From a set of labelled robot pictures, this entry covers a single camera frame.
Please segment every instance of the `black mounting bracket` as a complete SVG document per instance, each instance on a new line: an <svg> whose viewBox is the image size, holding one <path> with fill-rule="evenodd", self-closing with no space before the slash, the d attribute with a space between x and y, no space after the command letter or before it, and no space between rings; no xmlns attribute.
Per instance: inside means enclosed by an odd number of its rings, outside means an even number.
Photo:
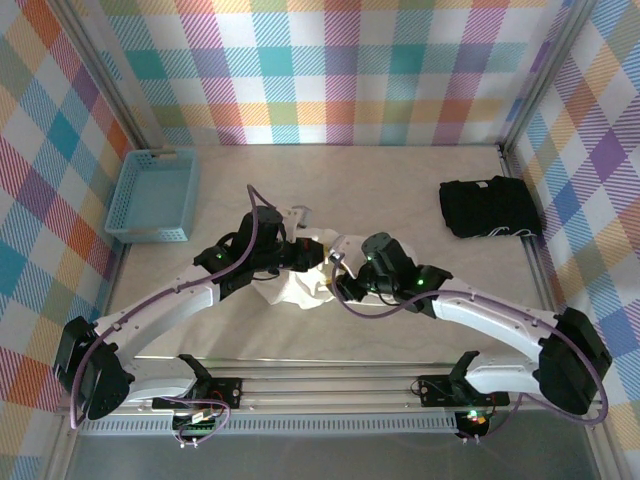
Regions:
<svg viewBox="0 0 640 480"><path fill-rule="evenodd" d="M469 418L466 413L456 412L456 426L458 427L459 433L456 433L457 437L460 438L473 438L476 435L478 437L484 437L487 433L489 433L489 426L491 425L491 419L485 422L474 421Z"/></svg>
<svg viewBox="0 0 640 480"><path fill-rule="evenodd" d="M217 377L211 376L209 371L198 361L193 355L178 355L191 367L196 375L196 383L184 395L185 400L222 400L229 404L232 410L240 408L240 400L242 399L242 379L236 377ZM208 407L206 403L189 403L185 404L179 401L165 400L163 398L154 398L151 402L151 408L154 410L193 410L199 406Z"/></svg>
<svg viewBox="0 0 640 480"><path fill-rule="evenodd" d="M506 407L509 394L496 392L477 395L468 401L456 397L449 375L421 375L414 381L413 392L423 407Z"/></svg>

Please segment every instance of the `robotic arm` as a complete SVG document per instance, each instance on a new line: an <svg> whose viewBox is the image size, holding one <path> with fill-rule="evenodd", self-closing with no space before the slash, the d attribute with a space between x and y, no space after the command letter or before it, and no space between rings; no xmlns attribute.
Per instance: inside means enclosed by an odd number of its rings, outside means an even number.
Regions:
<svg viewBox="0 0 640 480"><path fill-rule="evenodd" d="M425 379L437 382L440 391L451 392L447 397L455 405L486 405L487 394L525 392L542 395L570 414L588 411L611 365L611 356L581 312L567 309L557 315L483 294L445 270L416 265L410 248L386 233L363 239L333 232L327 242L317 234L321 231L300 230L306 227L306 207L278 210L272 205L253 206L237 232L223 236L203 251L165 288L94 324L78 317L65 326L54 371L89 419L102 418L132 398L172 395L197 403L198 399L211 398L213 391L222 391L222 400L237 408L241 379L226 379L222 384L218 379L214 384L197 360L181 355L195 379L185 375L183 368L179 374L159 372L149 384L153 375L136 370L134 357L173 326L252 283L256 274L266 272L275 279L281 270L288 270L304 276L304 272L313 274L321 269L327 260L334 263L331 296L353 313L382 318L406 309L474 328L521 353L491 358L466 352L447 378ZM372 298L388 304L383 295L398 303L382 314L364 315L347 305L369 303ZM551 330L539 328L537 321ZM109 343L103 341L107 335ZM579 354L567 339L577 346ZM74 380L79 382L75 392ZM421 395L423 405L442 400Z"/></svg>

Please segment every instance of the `metal rod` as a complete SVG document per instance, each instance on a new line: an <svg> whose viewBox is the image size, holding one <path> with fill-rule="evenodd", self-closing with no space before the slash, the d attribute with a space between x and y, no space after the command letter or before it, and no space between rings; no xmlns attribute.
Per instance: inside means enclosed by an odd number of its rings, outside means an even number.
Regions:
<svg viewBox="0 0 640 480"><path fill-rule="evenodd" d="M48 3L133 147L148 148L138 122L69 0L48 0Z"/></svg>
<svg viewBox="0 0 640 480"><path fill-rule="evenodd" d="M597 2L598 0L576 0L573 3L567 19L560 27L560 34L549 53L548 60L538 72L529 96L520 108L511 129L502 142L502 146L507 153L514 151L518 140L529 126L533 114L555 81L558 72L571 51L571 47L589 19Z"/></svg>
<svg viewBox="0 0 640 480"><path fill-rule="evenodd" d="M315 379L315 380L253 380L244 382L242 391L245 394L253 392L260 393L286 393L290 392L292 387L299 388L307 392L359 392L371 391L378 392L405 392L409 390L409 386L414 381L414 377L402 378L380 378L380 379L351 379L351 378L334 378L334 379Z"/></svg>

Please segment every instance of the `white robotic arm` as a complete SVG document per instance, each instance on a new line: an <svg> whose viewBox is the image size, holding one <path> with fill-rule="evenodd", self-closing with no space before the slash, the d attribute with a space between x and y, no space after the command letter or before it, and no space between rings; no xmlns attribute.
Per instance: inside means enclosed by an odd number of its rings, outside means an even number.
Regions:
<svg viewBox="0 0 640 480"><path fill-rule="evenodd" d="M251 233L256 212L257 233ZM225 235L216 246L196 257L194 265L160 290L172 292L149 303L156 295L151 294L129 308L100 318L94 325L79 317L65 326L55 373L69 392L74 378L84 374L78 399L89 419L101 418L125 400L134 398L184 396L189 392L189 398L202 398L193 393L197 382L191 370L199 379L207 374L192 357L184 356L185 361L177 362L180 366L173 372L138 370L132 363L134 357L155 338L197 311L212 307L249 285L260 272L268 272L274 278L281 271L289 274L288 278L273 280L277 295L270 299L272 303L274 299L301 305L306 302L302 306L311 308L337 297L341 303L382 305L384 295L404 303L393 311L406 308L460 323L521 352L522 355L501 358L466 352L448 380L450 396L460 405L476 405L476 400L486 398L486 394L511 391L542 394L560 409L573 414L587 411L597 385L585 365L549 330L537 328L528 321L531 318L562 330L594 364L600 378L611 364L611 357L591 323L580 312L568 309L560 316L476 291L449 272L416 265L413 250L384 233L364 239L331 230L301 229L308 220L309 210L305 207L279 211L272 206L257 207L252 214L245 216L238 232ZM249 250L250 255L233 271L214 281L199 282L229 268ZM338 269L345 273L336 278ZM335 280L332 285L329 285L330 272ZM286 289L292 279L304 288L281 295L282 286ZM259 291L269 283L254 282ZM268 289L266 291L265 297L269 298ZM428 291L436 294L419 298ZM120 325L123 316L132 310L137 312L146 304L148 306L128 323ZM386 313L377 315L381 318ZM95 348L93 344L108 329L113 330L109 344ZM87 371L79 372L80 361L92 346L94 351L89 355Z"/></svg>

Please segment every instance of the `colorful plaid pattern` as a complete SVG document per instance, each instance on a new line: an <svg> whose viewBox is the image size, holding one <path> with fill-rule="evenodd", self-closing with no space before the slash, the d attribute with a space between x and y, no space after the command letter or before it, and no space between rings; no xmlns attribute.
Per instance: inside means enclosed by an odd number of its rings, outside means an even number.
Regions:
<svg viewBox="0 0 640 480"><path fill-rule="evenodd" d="M614 356L611 418L640 478L640 3L601 0L519 142L560 303Z"/></svg>
<svg viewBox="0 0 640 480"><path fill-rule="evenodd" d="M131 149L45 0L0 2L0 479L36 477L64 324L99 316L103 231Z"/></svg>
<svg viewBox="0 0 640 480"><path fill-rule="evenodd" d="M85 1L167 143L347 145L494 143L570 3Z"/></svg>

